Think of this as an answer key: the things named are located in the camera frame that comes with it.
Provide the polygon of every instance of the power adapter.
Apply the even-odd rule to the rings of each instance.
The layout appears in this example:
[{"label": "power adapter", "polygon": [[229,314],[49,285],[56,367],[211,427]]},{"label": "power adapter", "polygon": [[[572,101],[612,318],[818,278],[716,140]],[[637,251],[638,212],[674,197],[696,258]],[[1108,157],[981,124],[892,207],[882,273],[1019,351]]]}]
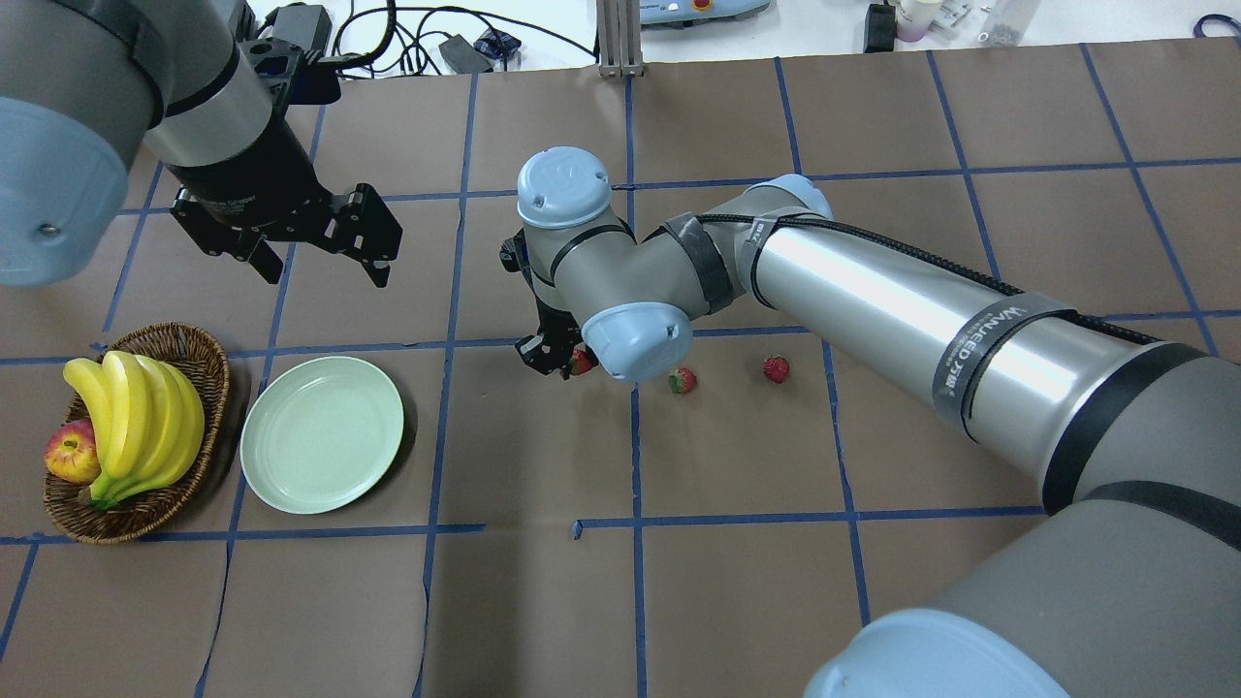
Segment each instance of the power adapter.
[{"label": "power adapter", "polygon": [[444,57],[448,67],[458,75],[489,73],[495,70],[491,61],[488,61],[459,34],[439,45],[439,55]]},{"label": "power adapter", "polygon": [[882,53],[896,47],[896,7],[875,4],[866,9],[866,46],[862,53]]}]

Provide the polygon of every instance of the bottle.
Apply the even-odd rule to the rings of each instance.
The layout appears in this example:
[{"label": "bottle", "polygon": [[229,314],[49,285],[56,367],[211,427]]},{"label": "bottle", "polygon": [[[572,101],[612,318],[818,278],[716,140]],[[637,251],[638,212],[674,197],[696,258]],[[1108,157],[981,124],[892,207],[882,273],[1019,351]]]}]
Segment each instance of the bottle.
[{"label": "bottle", "polygon": [[1018,46],[1037,9],[1039,0],[998,0],[983,22],[978,42],[983,46]]},{"label": "bottle", "polygon": [[913,43],[927,35],[943,0],[901,0],[896,5],[896,39]]}]

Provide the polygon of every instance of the light blue joint cap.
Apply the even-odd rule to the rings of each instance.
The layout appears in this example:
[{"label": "light blue joint cap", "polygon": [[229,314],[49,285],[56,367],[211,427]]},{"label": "light blue joint cap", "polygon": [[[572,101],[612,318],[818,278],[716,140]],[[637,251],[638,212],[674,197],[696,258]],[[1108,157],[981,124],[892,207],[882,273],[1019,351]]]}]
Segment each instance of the light blue joint cap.
[{"label": "light blue joint cap", "polygon": [[807,209],[814,211],[815,214],[820,214],[829,220],[831,219],[831,206],[828,205],[828,197],[824,196],[822,191],[815,189],[815,186],[810,184],[810,180],[802,175],[779,175],[773,180],[756,184],[755,186],[774,186],[777,189],[783,189],[784,191],[788,191],[793,196],[800,199],[802,204]]},{"label": "light blue joint cap", "polygon": [[547,230],[582,225],[607,210],[612,184],[603,163],[581,148],[557,145],[517,173],[517,215]]},{"label": "light blue joint cap", "polygon": [[99,134],[0,97],[0,286],[45,286],[86,267],[129,189]]},{"label": "light blue joint cap", "polygon": [[867,625],[810,679],[805,698],[1069,698],[1034,659],[990,630],[933,609]]},{"label": "light blue joint cap", "polygon": [[690,350],[690,318],[668,303],[625,303],[596,313],[582,339],[617,380],[642,383],[666,374]]}]

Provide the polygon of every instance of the blue grid line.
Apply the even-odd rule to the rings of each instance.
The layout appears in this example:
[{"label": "blue grid line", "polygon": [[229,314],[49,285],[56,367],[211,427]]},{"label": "blue grid line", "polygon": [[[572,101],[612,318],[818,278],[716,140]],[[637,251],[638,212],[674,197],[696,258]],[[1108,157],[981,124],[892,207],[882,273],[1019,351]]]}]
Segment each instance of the blue grid line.
[{"label": "blue grid line", "polygon": [[877,173],[836,173],[836,174],[823,174],[823,175],[805,175],[805,179],[810,181],[844,181],[855,179],[910,179],[916,176],[958,176],[961,175],[959,169],[939,169],[939,170],[891,170],[891,171],[877,171]]},{"label": "blue grid line", "polygon": [[[1095,171],[1095,170],[1123,170],[1128,168],[1148,169],[1148,168],[1191,168],[1203,165],[1237,165],[1241,164],[1241,158],[1198,158],[1198,159],[1176,159],[1176,160],[1136,160],[1131,163],[1086,163],[1086,164],[1064,164],[1064,165],[1000,165],[1000,166],[988,166],[988,168],[970,168],[969,173],[974,174],[1024,174],[1024,173],[1059,173],[1059,171]],[[922,178],[922,176],[959,176],[962,170],[959,168],[942,168],[942,169],[930,169],[930,170],[879,170],[869,173],[828,173],[828,174],[803,174],[807,179],[812,181],[840,181],[840,180],[858,180],[858,179],[910,179],[910,178]],[[648,183],[634,183],[629,181],[625,184],[612,185],[613,190],[643,190],[643,189],[696,189],[704,186],[728,186],[728,185],[751,185],[767,181],[764,178],[751,178],[751,179],[721,179],[721,180],[684,180],[684,181],[648,181]],[[479,191],[467,191],[467,199],[494,199],[501,196],[516,196],[516,189],[496,189],[496,190],[479,190]],[[458,191],[441,191],[441,193],[422,193],[422,194],[386,194],[381,196],[383,201],[442,201],[452,200],[455,201],[460,199],[460,193]],[[117,216],[138,216],[144,212],[146,214],[166,214],[171,209],[166,206],[156,207],[144,207],[144,209],[122,209],[117,212]]]},{"label": "blue grid line", "polygon": [[[314,137],[310,139],[310,150],[307,153],[308,159],[314,163],[314,158],[319,152],[319,138],[323,135],[323,123],[328,114],[328,106],[321,104],[319,107],[319,114],[315,119]],[[280,317],[284,312],[284,299],[289,291],[289,278],[293,276],[293,257],[297,253],[297,243],[290,243],[288,252],[284,256],[284,268],[280,272],[280,287],[276,294],[276,308],[272,312],[272,327],[267,334],[267,351],[263,354],[263,374],[258,381],[259,394],[267,389],[268,380],[272,376],[272,359],[274,358],[273,349],[276,348],[276,338],[280,332]],[[199,674],[199,681],[194,686],[194,698],[202,698],[207,688],[207,674],[211,672],[211,657],[216,652],[216,641],[220,638],[220,626],[225,620],[225,601],[228,599],[228,578],[232,571],[232,554],[233,546],[236,544],[235,534],[237,533],[237,524],[241,522],[241,509],[246,501],[246,473],[237,473],[237,489],[233,493],[233,505],[232,512],[228,515],[228,538],[225,540],[225,576],[223,582],[220,589],[220,607],[216,610],[216,627],[211,632],[211,645],[207,647],[207,657],[202,662],[202,672]]]},{"label": "blue grid line", "polygon": [[12,359],[0,359],[0,366],[42,366],[48,364],[63,364],[77,356],[17,356]]},{"label": "blue grid line", "polygon": [[1009,165],[995,168],[970,168],[970,174],[1028,174],[1028,173],[1069,173],[1096,170],[1127,170],[1128,163],[1086,163],[1077,165]]},{"label": "blue grid line", "polygon": [[983,238],[983,251],[987,252],[987,266],[990,267],[992,277],[1001,279],[1000,266],[995,261],[995,250],[992,248],[992,237],[987,233],[987,221],[983,220],[983,207],[978,204],[978,194],[974,191],[974,178],[970,175],[969,164],[965,161],[965,149],[961,144],[961,134],[957,133],[957,122],[952,118],[952,107],[948,106],[948,92],[939,78],[939,66],[934,62],[934,53],[926,52],[927,66],[931,67],[931,78],[934,81],[934,91],[939,94],[939,106],[943,107],[943,118],[948,124],[948,135],[952,137],[952,149],[957,152],[957,163],[961,165],[961,176],[965,180],[965,194],[969,195],[969,207],[974,210],[974,221],[978,224],[978,235]]},{"label": "blue grid line", "polygon": [[771,337],[777,334],[809,334],[802,325],[736,327],[720,329],[695,329],[694,337]]},{"label": "blue grid line", "polygon": [[861,537],[858,534],[858,509],[854,507],[853,486],[845,467],[845,446],[840,437],[840,392],[836,390],[836,369],[831,360],[831,345],[823,342],[823,373],[828,378],[828,405],[831,409],[831,435],[836,442],[836,465],[840,468],[840,493],[844,498],[849,522],[849,550],[854,563],[854,585],[858,587],[858,616],[861,625],[870,623],[870,595],[866,592],[866,565],[861,555]]},{"label": "blue grid line", "polygon": [[701,186],[751,186],[769,181],[768,176],[747,176],[740,179],[692,179],[684,181],[639,181],[630,184],[617,184],[612,189],[629,191],[644,191],[648,189],[696,189]]},{"label": "blue grid line", "polygon": [[[1241,308],[1221,308],[1216,310],[1203,310],[1201,314],[1206,318],[1236,318],[1241,317]],[[1154,313],[1111,313],[1106,315],[1100,315],[1100,319],[1117,323],[1117,322],[1142,322],[1142,320],[1186,320],[1194,319],[1196,315],[1191,310],[1160,310]],[[773,337],[782,334],[809,334],[810,330],[802,325],[774,325],[774,327],[735,327],[735,328],[702,328],[695,329],[694,337]],[[517,342],[516,337],[490,337],[483,339],[458,339],[453,343],[453,347],[462,349],[475,349],[475,348],[488,348],[488,347],[510,347]],[[422,350],[422,349],[444,349],[448,345],[447,342],[432,340],[432,342],[414,342],[410,344],[401,343],[375,343],[375,344],[319,344],[319,345],[302,345],[302,347],[277,347],[273,350],[267,349],[243,349],[236,351],[228,351],[230,359],[257,359],[261,356],[267,356],[269,353],[276,356],[287,355],[307,355],[307,354],[333,354],[341,351],[408,351],[408,350]],[[92,344],[92,349],[102,350],[105,348],[104,344]],[[63,364],[74,356],[12,356],[6,359],[0,359],[0,368],[4,366],[26,366],[26,365],[53,365]]]},{"label": "blue grid line", "polygon": [[634,605],[634,661],[638,667],[638,698],[647,698],[647,582],[643,561],[642,517],[642,415],[640,396],[634,385],[629,392],[629,446],[633,468],[633,605]]},{"label": "blue grid line", "polygon": [[1085,43],[1078,43],[1082,58],[1086,61],[1086,70],[1090,71],[1090,77],[1095,82],[1095,89],[1098,92],[1098,98],[1103,103],[1103,111],[1107,112],[1107,119],[1112,124],[1112,132],[1116,134],[1117,143],[1121,144],[1121,153],[1124,154],[1124,161],[1129,164],[1129,174],[1133,175],[1133,184],[1138,188],[1138,194],[1142,196],[1142,204],[1147,209],[1147,215],[1150,216],[1150,222],[1155,226],[1155,235],[1159,236],[1159,243],[1163,245],[1164,253],[1168,255],[1168,263],[1172,265],[1173,272],[1176,274],[1176,281],[1180,283],[1180,289],[1185,294],[1185,301],[1189,302],[1189,309],[1194,312],[1194,319],[1198,322],[1198,329],[1203,333],[1203,339],[1206,340],[1206,350],[1211,355],[1219,356],[1220,351],[1215,347],[1215,338],[1211,337],[1210,328],[1206,327],[1206,319],[1203,317],[1203,309],[1198,306],[1198,299],[1194,297],[1194,289],[1189,286],[1189,277],[1185,276],[1185,271],[1180,266],[1180,261],[1176,258],[1176,251],[1172,246],[1172,240],[1168,237],[1168,231],[1164,230],[1163,220],[1159,217],[1159,212],[1155,210],[1154,201],[1150,200],[1150,194],[1147,191],[1145,183],[1142,181],[1142,173],[1138,168],[1133,166],[1133,153],[1129,150],[1129,144],[1124,139],[1124,133],[1121,130],[1121,122],[1116,117],[1116,111],[1112,109],[1112,102],[1107,98],[1107,89],[1103,88],[1103,81],[1098,77],[1098,70],[1095,68],[1095,60],[1090,55],[1090,48]]},{"label": "blue grid line", "polygon": [[393,535],[437,535],[482,533],[484,524],[412,524],[412,525],[364,525],[344,528],[293,528],[293,529],[254,529],[254,530],[172,530],[151,533],[141,537],[139,543],[184,543],[191,540],[297,540],[308,538],[382,538]]},{"label": "blue grid line", "polygon": [[894,522],[922,519],[982,519],[998,517],[1042,517],[1047,512],[1042,507],[961,507],[952,509],[880,509],[858,512],[858,520]]},{"label": "blue grid line", "polygon": [[35,555],[38,554],[38,543],[32,543],[26,553],[26,564],[21,568],[21,578],[17,579],[17,589],[12,592],[12,602],[9,605],[9,616],[4,621],[4,631],[0,632],[0,662],[4,661],[4,652],[9,647],[9,636],[12,635],[12,626],[17,622],[17,609],[21,599],[26,595],[26,584],[30,581],[30,573],[35,569]]},{"label": "blue grid line", "polygon": [[797,128],[793,127],[793,107],[788,103],[788,86],[784,83],[784,65],[779,56],[772,58],[776,63],[776,82],[779,84],[779,102],[784,107],[784,128],[788,129],[788,149],[793,155],[793,171],[802,174],[802,150],[797,147]]},{"label": "blue grid line", "polygon": [[[625,134],[625,214],[633,222],[637,216],[634,189],[634,118],[633,118],[633,76],[624,78],[624,134]],[[629,463],[632,468],[630,487],[633,493],[633,607],[634,607],[634,666],[637,667],[637,697],[647,698],[647,575],[643,561],[642,527],[642,400],[639,388],[634,384],[629,391]],[[575,540],[581,532],[575,527]]]},{"label": "blue grid line", "polygon": [[[452,395],[453,359],[457,347],[457,313],[460,307],[462,256],[465,251],[465,212],[469,199],[470,155],[474,148],[474,113],[478,103],[478,73],[470,76],[469,106],[465,112],[465,145],[462,154],[462,185],[458,196],[457,247],[453,253],[453,289],[448,303],[448,338],[444,343],[444,380],[439,388],[439,424],[436,427],[436,462],[431,477],[431,504],[427,523],[427,549],[422,563],[422,590],[426,596],[426,615],[423,617],[423,637],[431,628],[431,586],[434,580],[436,539],[439,523],[439,496],[444,481],[444,451],[448,441],[448,400]],[[422,645],[422,657],[418,661],[418,677],[413,686],[413,698],[422,696],[423,668],[427,662],[427,645]]]},{"label": "blue grid line", "polygon": [[786,523],[825,522],[887,522],[921,519],[988,519],[1003,517],[1044,515],[1042,507],[956,507],[946,509],[875,509],[866,512],[773,512],[758,514],[680,514],[666,517],[634,517],[577,519],[573,539],[580,539],[589,529],[617,528],[678,528],[700,525],[761,525]]},{"label": "blue grid line", "polygon": [[134,255],[138,253],[138,242],[143,238],[143,229],[146,227],[146,219],[154,212],[150,210],[151,199],[155,197],[155,188],[159,184],[160,174],[164,171],[164,163],[155,165],[155,174],[151,175],[151,184],[146,188],[146,199],[143,201],[143,211],[138,214],[138,225],[134,235],[129,238],[129,250],[125,251],[125,262],[120,266],[120,276],[117,277],[117,287],[112,292],[112,303],[108,304],[108,315],[103,319],[103,332],[112,332],[112,322],[117,318],[117,309],[120,307],[120,297],[125,292],[125,281],[129,279],[129,270],[134,266]]}]

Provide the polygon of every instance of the white table surface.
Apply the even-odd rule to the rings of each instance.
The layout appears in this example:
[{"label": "white table surface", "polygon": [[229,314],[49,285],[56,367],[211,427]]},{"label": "white table surface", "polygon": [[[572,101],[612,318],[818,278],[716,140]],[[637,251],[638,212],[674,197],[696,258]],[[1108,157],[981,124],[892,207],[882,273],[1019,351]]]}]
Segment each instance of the white table surface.
[{"label": "white table surface", "polygon": [[[289,0],[251,0],[262,17]],[[973,0],[973,9],[952,35],[933,27],[917,43],[897,41],[897,51],[973,48],[987,19],[979,10],[994,0]],[[320,0],[333,19],[333,35],[349,16],[350,0]],[[398,5],[412,5],[402,0]],[[721,61],[769,58],[772,56],[858,53],[862,46],[862,22],[870,0],[772,0],[758,15],[736,21],[715,21],[689,29],[645,29],[642,32],[643,58],[647,62]],[[354,0],[357,10],[381,7],[382,0]],[[484,10],[532,22],[563,34],[587,47],[594,42],[593,0],[460,0],[460,6]],[[1042,0],[1023,45],[1134,41],[1191,36],[1193,26],[1206,14],[1241,19],[1241,0]],[[401,21],[414,30],[422,12],[401,12]],[[345,32],[345,51],[372,48],[383,30],[383,12],[355,21]],[[591,65],[586,53],[536,31],[495,22],[524,42],[521,60],[510,70],[549,70]],[[485,29],[465,15],[437,14],[427,29],[462,34],[473,42]],[[1207,35],[1226,35],[1226,27],[1207,25]],[[432,37],[427,46],[439,60]],[[380,65],[395,61],[400,45],[392,47]]]}]

